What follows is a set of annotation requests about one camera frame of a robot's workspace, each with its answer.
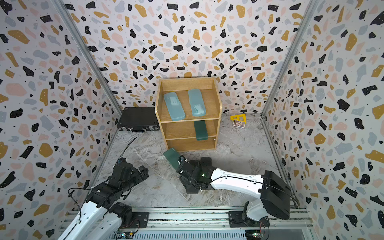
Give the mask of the dark green pencil case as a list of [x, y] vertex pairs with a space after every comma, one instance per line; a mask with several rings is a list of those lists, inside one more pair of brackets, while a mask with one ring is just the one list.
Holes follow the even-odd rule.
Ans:
[[181, 155], [174, 148], [170, 148], [169, 150], [164, 152], [164, 156], [168, 160], [170, 165], [175, 170], [177, 170], [179, 165], [180, 165], [179, 158], [180, 158]]
[[209, 138], [206, 122], [204, 120], [194, 121], [194, 128], [197, 141], [205, 141]]

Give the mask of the light blue pencil case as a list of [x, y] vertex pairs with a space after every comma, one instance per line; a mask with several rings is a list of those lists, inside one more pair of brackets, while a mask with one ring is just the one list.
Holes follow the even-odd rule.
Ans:
[[188, 90], [189, 102], [191, 105], [192, 115], [194, 117], [202, 117], [206, 115], [206, 107], [203, 100], [202, 92], [199, 89]]
[[164, 94], [164, 100], [172, 121], [184, 120], [186, 114], [175, 92]]

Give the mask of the black pencil case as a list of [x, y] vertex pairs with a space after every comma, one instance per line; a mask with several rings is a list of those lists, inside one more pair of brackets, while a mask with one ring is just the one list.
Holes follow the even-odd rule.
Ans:
[[200, 163], [202, 166], [212, 166], [212, 158], [201, 157]]

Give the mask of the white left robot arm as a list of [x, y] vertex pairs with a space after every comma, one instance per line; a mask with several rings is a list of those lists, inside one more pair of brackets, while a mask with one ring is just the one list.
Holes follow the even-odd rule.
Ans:
[[149, 177], [149, 170], [135, 168], [119, 158], [106, 181], [93, 187], [77, 217], [59, 237], [60, 240], [104, 240], [121, 227], [140, 223], [133, 218], [132, 207], [119, 202], [126, 199], [133, 187]]

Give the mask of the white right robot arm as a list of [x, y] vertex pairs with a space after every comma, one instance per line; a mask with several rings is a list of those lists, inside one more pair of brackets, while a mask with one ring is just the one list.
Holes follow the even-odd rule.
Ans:
[[174, 168], [188, 194], [228, 190], [254, 197], [245, 203], [244, 221], [258, 222], [269, 215], [282, 220], [290, 218], [291, 188], [272, 171], [243, 175], [213, 167], [210, 162], [188, 160], [179, 161]]

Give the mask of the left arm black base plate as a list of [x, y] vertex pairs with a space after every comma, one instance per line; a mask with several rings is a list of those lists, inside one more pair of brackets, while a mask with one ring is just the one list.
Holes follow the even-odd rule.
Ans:
[[129, 212], [122, 217], [120, 229], [145, 229], [149, 215], [149, 212]]

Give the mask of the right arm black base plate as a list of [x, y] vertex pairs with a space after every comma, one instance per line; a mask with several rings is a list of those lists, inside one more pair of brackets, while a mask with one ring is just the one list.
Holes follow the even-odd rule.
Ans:
[[228, 212], [228, 216], [231, 228], [264, 228], [270, 226], [270, 222], [267, 217], [264, 217], [257, 222], [246, 218], [242, 211], [230, 211]]

